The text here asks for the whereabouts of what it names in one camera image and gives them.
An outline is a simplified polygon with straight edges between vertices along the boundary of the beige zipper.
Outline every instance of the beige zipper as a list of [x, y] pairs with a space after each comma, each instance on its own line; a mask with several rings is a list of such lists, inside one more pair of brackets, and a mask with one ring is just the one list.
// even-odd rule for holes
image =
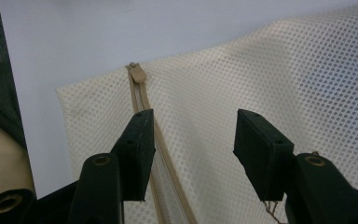
[[[140, 103], [144, 109], [150, 109], [150, 103], [147, 98], [146, 92], [146, 85], [145, 81], [147, 79], [147, 75], [145, 71], [141, 68], [141, 65], [138, 63], [130, 63], [126, 66], [127, 70], [129, 71], [129, 79], [130, 79], [130, 87], [131, 87], [131, 98], [132, 98], [132, 105], [135, 112], [139, 111], [139, 106], [137, 102], [137, 94], [140, 96]], [[161, 153], [162, 159], [164, 160], [165, 165], [167, 166], [168, 173], [171, 177], [173, 182], [174, 189], [178, 195], [179, 201], [181, 206], [183, 207], [186, 218], [189, 223], [197, 223], [197, 220], [194, 216], [193, 210], [190, 207], [188, 199], [185, 195], [185, 191], [183, 190], [182, 184], [179, 181], [179, 177], [176, 173], [176, 170], [173, 166], [171, 156], [168, 152], [167, 145], [165, 144], [164, 138], [162, 136], [162, 131], [158, 126], [158, 123], [155, 119], [155, 136], [157, 140], [158, 150]], [[153, 176], [150, 176], [150, 182], [153, 191], [153, 197], [155, 199], [156, 210], [158, 212], [158, 222], [163, 221], [162, 209], [161, 204], [158, 200], [158, 193], [156, 188], [156, 182], [154, 181]]]

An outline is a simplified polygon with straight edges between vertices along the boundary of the zipper teeth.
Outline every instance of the zipper teeth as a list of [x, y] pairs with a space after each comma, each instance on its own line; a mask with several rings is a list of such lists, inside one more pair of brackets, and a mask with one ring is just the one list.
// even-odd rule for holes
[[[141, 104], [141, 106], [138, 106], [137, 99], [139, 99], [140, 97], [137, 97], [137, 93], [136, 93], [136, 90], [135, 90], [136, 88], [135, 88], [135, 85], [133, 83], [133, 79], [131, 77], [130, 72], [128, 73], [128, 76], [129, 76], [130, 89], [131, 89], [132, 107], [133, 107], [133, 111], [135, 113], [137, 113], [137, 112], [143, 110], [142, 109], [142, 104]], [[154, 175], [153, 175], [152, 171], [150, 172], [150, 188], [152, 190], [153, 201], [154, 201], [154, 205], [156, 207], [156, 214], [157, 214], [158, 224], [166, 223], [164, 221], [164, 216], [162, 215], [162, 207], [161, 207], [160, 199], [158, 197], [156, 179], [154, 178]]]
[[[136, 74], [133, 74], [131, 72], [131, 69], [136, 68]], [[140, 65], [137, 63], [131, 63], [130, 65], [127, 66], [127, 69], [129, 70], [129, 78], [132, 81], [132, 85], [133, 85], [133, 81], [135, 80], [141, 80], [138, 82], [138, 90], [139, 90], [139, 95], [140, 95], [140, 100], [141, 100], [141, 105], [143, 106], [144, 109], [150, 109], [150, 103], [148, 101], [147, 98], [147, 91], [146, 91], [146, 86], [145, 86], [145, 79], [146, 79], [146, 73], [145, 71], [142, 70], [142, 68], [140, 67]], [[187, 197], [185, 195], [185, 191], [183, 190], [182, 184], [179, 181], [179, 177], [176, 173], [176, 170], [174, 169], [172, 160], [171, 160], [171, 156], [168, 153], [168, 149], [167, 149], [167, 145], [164, 141], [163, 135], [162, 135], [162, 131], [158, 126], [157, 121], [154, 121], [155, 124], [155, 136], [157, 139], [157, 143], [158, 143], [158, 149], [161, 153], [162, 159], [164, 160], [165, 165], [167, 166], [168, 169], [168, 174], [171, 177], [171, 180], [173, 182], [173, 186], [175, 188], [176, 194], [178, 195], [180, 204], [182, 205], [187, 220], [189, 223], [197, 223], [197, 220], [194, 216], [193, 210], [191, 209], [191, 206], [187, 200]]]

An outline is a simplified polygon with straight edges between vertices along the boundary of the zipper slider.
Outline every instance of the zipper slider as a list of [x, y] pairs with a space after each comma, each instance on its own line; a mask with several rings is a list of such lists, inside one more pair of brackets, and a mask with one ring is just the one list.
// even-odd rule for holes
[[129, 65], [126, 66], [127, 70], [129, 70], [129, 73], [131, 74], [132, 79], [136, 82], [136, 83], [145, 83], [146, 79], [147, 79], [147, 75], [144, 71], [144, 69], [142, 69], [141, 65], [138, 63], [130, 63]]

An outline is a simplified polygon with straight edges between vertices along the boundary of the fabric sheet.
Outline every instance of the fabric sheet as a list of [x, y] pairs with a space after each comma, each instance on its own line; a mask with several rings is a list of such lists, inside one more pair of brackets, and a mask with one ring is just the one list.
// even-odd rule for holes
[[[112, 148], [133, 114], [124, 65], [57, 90], [74, 177], [87, 157]], [[295, 154], [319, 151], [358, 189], [358, 5], [282, 19], [141, 66], [199, 223], [275, 223], [232, 153], [239, 108], [263, 115], [295, 143]], [[277, 217], [285, 221], [282, 205]], [[125, 209], [127, 223], [157, 222], [150, 190], [145, 203]]]

